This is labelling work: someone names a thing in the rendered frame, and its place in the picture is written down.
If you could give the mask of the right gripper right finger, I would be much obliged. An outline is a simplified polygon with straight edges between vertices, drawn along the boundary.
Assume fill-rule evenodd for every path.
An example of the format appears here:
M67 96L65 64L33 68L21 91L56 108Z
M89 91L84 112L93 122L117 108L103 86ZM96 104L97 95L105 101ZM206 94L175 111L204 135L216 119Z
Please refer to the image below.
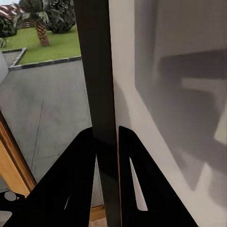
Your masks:
M137 208L130 158L148 211ZM198 227L136 133L119 126L122 227Z

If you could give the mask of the poster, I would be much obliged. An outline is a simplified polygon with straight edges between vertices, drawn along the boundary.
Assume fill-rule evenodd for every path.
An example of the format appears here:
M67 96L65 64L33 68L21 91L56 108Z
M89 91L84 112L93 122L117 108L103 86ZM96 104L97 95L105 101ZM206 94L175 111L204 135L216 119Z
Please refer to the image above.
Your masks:
M73 0L107 227L122 227L109 0Z

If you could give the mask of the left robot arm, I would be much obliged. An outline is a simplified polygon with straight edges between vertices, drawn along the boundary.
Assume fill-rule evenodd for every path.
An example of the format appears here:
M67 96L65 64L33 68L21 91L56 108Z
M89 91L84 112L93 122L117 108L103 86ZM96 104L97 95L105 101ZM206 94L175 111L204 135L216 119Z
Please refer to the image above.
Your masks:
M0 193L0 221L9 219L25 200L25 196L12 191Z

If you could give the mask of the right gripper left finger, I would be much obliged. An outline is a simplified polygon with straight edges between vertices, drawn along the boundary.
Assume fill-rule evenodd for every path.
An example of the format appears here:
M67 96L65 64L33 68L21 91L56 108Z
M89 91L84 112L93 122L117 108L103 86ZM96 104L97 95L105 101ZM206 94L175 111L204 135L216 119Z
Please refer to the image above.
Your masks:
M3 227L88 227L96 147L81 131Z

